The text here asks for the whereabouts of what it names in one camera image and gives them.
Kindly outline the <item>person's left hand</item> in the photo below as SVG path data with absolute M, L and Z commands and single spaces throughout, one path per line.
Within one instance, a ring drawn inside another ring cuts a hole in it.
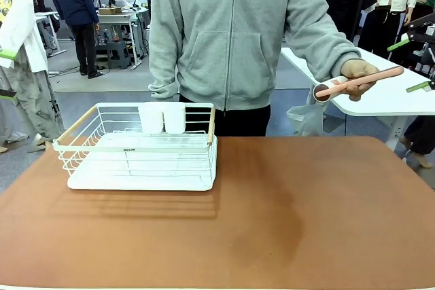
M 347 79 L 361 78 L 378 72 L 378 68 L 362 59 L 348 60 L 341 67 L 341 75 L 345 76 Z M 349 86 L 343 93 L 348 95 L 351 101 L 358 102 L 362 95 L 374 85 L 374 82 L 370 82 L 368 84 L 361 84 L 360 86 Z

